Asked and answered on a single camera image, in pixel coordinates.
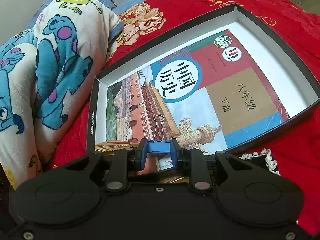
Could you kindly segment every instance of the box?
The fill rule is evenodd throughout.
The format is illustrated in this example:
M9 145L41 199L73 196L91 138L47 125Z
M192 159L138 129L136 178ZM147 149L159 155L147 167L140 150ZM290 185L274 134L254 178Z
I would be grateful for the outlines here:
M109 140L177 138L205 155L241 155L310 115L320 103L318 81L262 20L231 4L103 70L92 87L87 153ZM147 172L170 167L168 155L146 164Z

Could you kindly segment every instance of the fleece blanket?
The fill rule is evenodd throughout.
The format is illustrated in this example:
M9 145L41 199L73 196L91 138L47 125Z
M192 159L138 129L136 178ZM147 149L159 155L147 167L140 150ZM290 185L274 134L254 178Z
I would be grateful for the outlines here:
M108 65L157 35L230 3L251 11L278 33L320 80L320 17L288 0L146 0L121 15L126 27L113 44ZM85 154L89 105L65 135L50 168ZM281 176L297 183L305 196L298 224L310 234L320 230L320 108L285 135L265 142L248 154L271 149Z
M122 29L96 0L54 0L0 47L0 163L13 188L42 172Z

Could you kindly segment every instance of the white lace edging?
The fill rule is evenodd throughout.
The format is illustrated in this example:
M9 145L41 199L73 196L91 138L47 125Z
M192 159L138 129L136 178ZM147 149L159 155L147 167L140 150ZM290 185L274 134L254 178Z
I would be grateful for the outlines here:
M260 157L261 155L266 155L265 161L266 161L266 166L268 167L269 171L280 176L279 171L275 171L275 169L277 168L277 161L272 160L270 149L268 149L268 150L263 149L261 154L259 154L257 152L250 153L250 154L245 153L239 158L242 160L251 160L253 157Z

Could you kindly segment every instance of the round logo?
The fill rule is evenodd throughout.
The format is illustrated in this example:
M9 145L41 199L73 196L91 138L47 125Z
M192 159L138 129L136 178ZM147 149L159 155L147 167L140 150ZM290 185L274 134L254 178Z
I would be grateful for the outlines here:
M202 71L191 58L170 61L157 74L154 87L159 90L164 102L173 103L190 96L201 82Z
M228 36L219 36L214 40L214 44L219 48L226 48L230 46L232 40Z
M225 60L234 62L241 58L242 52L237 47L229 47L223 51L222 56Z

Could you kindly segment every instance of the cartoon horn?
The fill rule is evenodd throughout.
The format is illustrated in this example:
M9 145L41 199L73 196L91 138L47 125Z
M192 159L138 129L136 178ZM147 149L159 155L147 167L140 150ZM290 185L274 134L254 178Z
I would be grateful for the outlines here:
M13 114L13 123L18 126L17 134L21 134L24 131L23 120L20 115Z

